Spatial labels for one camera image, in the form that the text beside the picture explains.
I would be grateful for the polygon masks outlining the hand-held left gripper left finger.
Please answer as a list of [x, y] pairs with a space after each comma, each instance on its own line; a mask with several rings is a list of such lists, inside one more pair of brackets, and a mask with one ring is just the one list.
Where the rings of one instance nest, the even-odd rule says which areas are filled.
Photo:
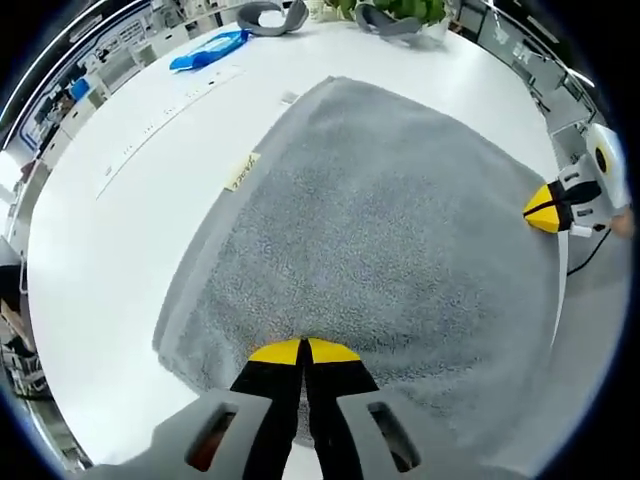
[[228, 389], [212, 389], [158, 425], [149, 448], [84, 479], [280, 479], [298, 424], [298, 339], [257, 350]]

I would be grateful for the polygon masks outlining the person's right hand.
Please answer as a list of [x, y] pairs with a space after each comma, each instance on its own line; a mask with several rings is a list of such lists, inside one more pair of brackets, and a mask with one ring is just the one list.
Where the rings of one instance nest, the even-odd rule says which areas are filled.
[[635, 233], [634, 213], [630, 207], [615, 215], [610, 222], [611, 231], [620, 238], [632, 238]]

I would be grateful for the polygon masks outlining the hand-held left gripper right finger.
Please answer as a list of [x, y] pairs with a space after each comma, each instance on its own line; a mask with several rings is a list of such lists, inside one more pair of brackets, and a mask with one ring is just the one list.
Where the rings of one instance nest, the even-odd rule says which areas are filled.
[[522, 479], [485, 465], [344, 345], [309, 338], [309, 429], [325, 479]]

